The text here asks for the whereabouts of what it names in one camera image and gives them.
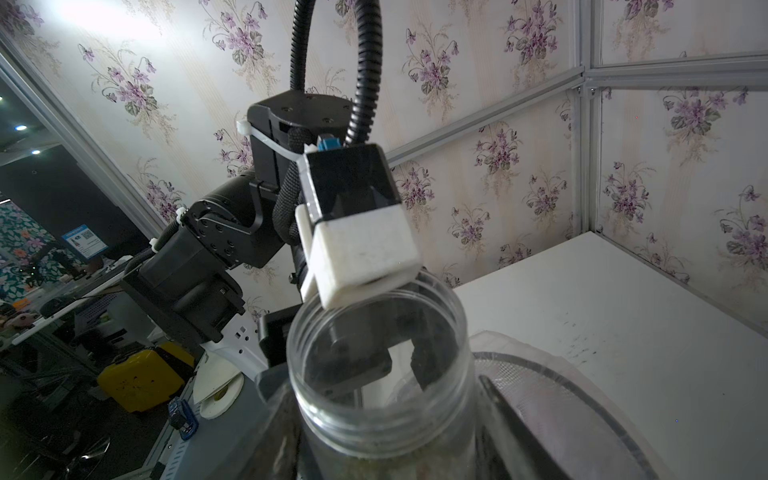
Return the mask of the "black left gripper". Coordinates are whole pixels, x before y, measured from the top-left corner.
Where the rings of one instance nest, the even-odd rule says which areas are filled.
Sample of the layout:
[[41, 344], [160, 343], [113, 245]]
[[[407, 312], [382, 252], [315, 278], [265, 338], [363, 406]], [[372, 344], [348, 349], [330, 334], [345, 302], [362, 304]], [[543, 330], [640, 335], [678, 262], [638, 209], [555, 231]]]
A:
[[[391, 350], [412, 345], [410, 370], [422, 388], [437, 381], [459, 350], [438, 309], [413, 296], [389, 295], [344, 310], [310, 342], [307, 383], [325, 396], [349, 396], [393, 373]], [[288, 380], [266, 404], [266, 420], [246, 448], [240, 479], [317, 479], [318, 466], [303, 433]]]

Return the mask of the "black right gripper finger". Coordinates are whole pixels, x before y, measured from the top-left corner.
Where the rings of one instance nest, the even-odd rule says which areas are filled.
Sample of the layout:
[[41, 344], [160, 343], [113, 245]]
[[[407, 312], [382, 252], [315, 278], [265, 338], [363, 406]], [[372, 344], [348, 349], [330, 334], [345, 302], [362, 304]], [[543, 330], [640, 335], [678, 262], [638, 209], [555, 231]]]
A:
[[493, 382], [476, 385], [476, 478], [569, 479]]

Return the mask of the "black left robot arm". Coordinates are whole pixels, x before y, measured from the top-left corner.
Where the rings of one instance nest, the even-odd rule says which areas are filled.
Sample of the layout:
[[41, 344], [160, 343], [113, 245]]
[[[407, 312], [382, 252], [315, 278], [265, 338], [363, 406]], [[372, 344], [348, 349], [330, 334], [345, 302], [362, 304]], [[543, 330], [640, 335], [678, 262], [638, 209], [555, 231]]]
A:
[[387, 374], [391, 349], [404, 341], [413, 346], [411, 368], [424, 387], [449, 370], [459, 350], [446, 321], [392, 302], [424, 270], [391, 169], [369, 140], [383, 69], [381, 7], [358, 1], [353, 11], [354, 97], [306, 92], [314, 3], [297, 2], [290, 86], [251, 105], [238, 126], [251, 143], [251, 166], [176, 210], [125, 270], [130, 297], [171, 339], [223, 362], [241, 380], [285, 362], [298, 309], [234, 328], [245, 301], [232, 271], [264, 267], [284, 247], [293, 254], [303, 305], [351, 314], [326, 349], [333, 394]]

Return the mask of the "white lid bean jar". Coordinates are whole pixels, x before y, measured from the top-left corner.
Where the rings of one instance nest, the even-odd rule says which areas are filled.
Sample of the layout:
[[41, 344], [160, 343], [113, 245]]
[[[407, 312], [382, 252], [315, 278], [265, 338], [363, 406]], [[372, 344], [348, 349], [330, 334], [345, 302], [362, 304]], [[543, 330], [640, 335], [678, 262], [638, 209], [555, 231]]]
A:
[[[439, 310], [459, 350], [448, 370], [422, 388], [410, 370], [412, 345], [391, 350], [393, 373], [349, 396], [325, 396], [307, 383], [310, 342], [350, 307], [389, 295], [413, 296]], [[465, 311], [435, 275], [383, 295], [326, 310], [306, 301], [289, 331], [289, 377], [303, 433], [323, 479], [471, 479], [475, 475], [475, 371]]]

